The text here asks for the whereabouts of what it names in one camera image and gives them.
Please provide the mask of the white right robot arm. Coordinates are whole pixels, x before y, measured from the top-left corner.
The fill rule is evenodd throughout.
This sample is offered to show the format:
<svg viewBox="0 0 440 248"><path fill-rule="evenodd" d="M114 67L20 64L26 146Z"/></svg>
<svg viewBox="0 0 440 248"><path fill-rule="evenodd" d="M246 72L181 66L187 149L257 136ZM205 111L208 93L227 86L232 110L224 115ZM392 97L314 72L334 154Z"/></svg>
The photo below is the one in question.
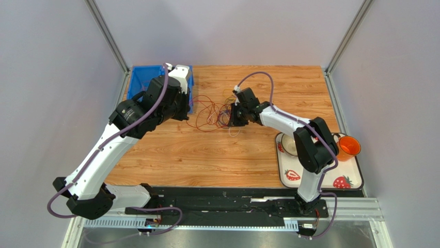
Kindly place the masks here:
<svg viewBox="0 0 440 248"><path fill-rule="evenodd" d="M303 167L295 200L303 212L310 211L321 198L323 175L338 166L339 149L325 120L300 118L271 102L260 102L250 88L235 87L233 93L237 100L231 104L229 127L253 122L294 139L296 156Z"/></svg>

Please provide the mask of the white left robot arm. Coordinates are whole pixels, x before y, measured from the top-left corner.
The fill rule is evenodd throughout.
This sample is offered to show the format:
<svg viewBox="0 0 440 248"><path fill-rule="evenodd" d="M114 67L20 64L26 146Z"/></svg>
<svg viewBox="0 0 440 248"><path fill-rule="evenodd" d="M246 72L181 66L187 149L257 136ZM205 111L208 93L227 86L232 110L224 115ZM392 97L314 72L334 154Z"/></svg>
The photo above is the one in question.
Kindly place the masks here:
<svg viewBox="0 0 440 248"><path fill-rule="evenodd" d="M119 103L109 117L104 132L80 166L67 177L58 177L53 186L57 193L51 204L62 195L68 200L71 217L95 220L113 209L144 207L153 197L147 184L116 186L104 183L111 170L144 135L169 119L188 120L189 76L160 75L147 89Z"/></svg>

